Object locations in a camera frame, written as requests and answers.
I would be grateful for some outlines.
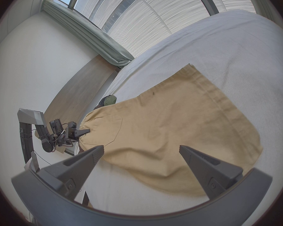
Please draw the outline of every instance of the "black wire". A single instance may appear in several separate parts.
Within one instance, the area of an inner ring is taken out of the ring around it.
[[[40,156],[36,151],[34,151],[38,156]],[[42,157],[40,157],[42,160],[44,160]],[[44,160],[46,161],[46,160]],[[46,161],[49,165],[51,165],[48,161]]]

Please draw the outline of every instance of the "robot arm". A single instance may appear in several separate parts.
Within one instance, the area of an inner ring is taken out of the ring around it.
[[[73,146],[72,143],[77,142],[80,136],[90,132],[89,129],[77,130],[77,124],[73,121],[67,123],[67,128],[63,129],[60,119],[56,119],[49,123],[53,131],[53,134],[49,134],[43,112],[20,108],[17,115],[25,163],[29,161],[33,151],[32,124],[36,126],[42,147],[48,153],[55,151],[57,146]]]

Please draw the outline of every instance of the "rolled green clothing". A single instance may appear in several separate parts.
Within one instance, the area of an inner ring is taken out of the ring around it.
[[[115,104],[117,98],[114,95],[108,96],[104,101],[104,106]]]

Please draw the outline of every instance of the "curtain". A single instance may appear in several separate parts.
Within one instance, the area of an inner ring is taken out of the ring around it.
[[[76,11],[70,10],[53,0],[44,0],[42,9],[112,65],[126,66],[134,59],[124,47]]]

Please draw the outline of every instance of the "white tablecloth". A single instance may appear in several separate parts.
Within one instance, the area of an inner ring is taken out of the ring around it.
[[[194,65],[253,123],[263,153],[255,167],[273,176],[265,198],[245,222],[259,218],[283,187],[283,30],[272,21],[233,10],[198,21],[153,46],[123,68],[105,95],[117,102]],[[143,185],[127,171],[100,160],[86,181],[96,209],[152,215],[179,211],[208,198],[169,195]]]

